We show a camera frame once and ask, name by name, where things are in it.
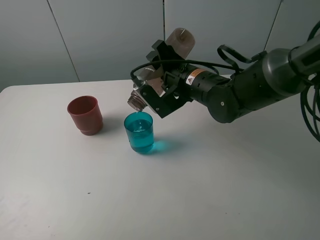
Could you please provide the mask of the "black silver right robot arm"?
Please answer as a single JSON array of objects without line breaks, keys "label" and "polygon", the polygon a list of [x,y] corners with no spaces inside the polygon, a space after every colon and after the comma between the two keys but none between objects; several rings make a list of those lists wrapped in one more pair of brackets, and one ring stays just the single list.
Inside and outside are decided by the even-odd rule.
[{"label": "black silver right robot arm", "polygon": [[185,60],[159,40],[143,68],[162,71],[160,87],[164,93],[158,95],[149,83],[133,76],[135,92],[161,118],[196,101],[206,106],[217,122],[231,123],[320,84],[316,79],[320,72],[319,28],[315,25],[301,46],[262,51],[251,58],[219,46],[224,68],[233,70],[231,77],[218,73],[219,64]]}]

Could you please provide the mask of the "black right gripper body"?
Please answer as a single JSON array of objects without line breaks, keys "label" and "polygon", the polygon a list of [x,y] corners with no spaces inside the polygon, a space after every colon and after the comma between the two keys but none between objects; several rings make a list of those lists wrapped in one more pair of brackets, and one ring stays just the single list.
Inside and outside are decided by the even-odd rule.
[{"label": "black right gripper body", "polygon": [[213,89],[223,87],[230,81],[229,78],[187,63],[170,65],[160,79],[163,95],[145,82],[139,87],[139,96],[162,119],[192,101],[208,108]]}]

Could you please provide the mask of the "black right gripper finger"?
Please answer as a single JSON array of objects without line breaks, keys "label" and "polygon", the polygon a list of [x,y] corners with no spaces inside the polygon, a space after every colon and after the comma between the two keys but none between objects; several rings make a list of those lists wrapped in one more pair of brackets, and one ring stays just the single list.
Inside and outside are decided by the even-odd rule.
[{"label": "black right gripper finger", "polygon": [[[151,47],[153,50],[146,55],[146,59],[149,62],[184,60],[175,52],[174,48],[171,45],[167,45],[163,40],[157,40]],[[147,66],[145,69],[150,73],[165,73],[171,72],[174,69],[182,72],[183,70],[185,70],[186,66],[187,64],[182,62],[153,63],[150,66]]]}]

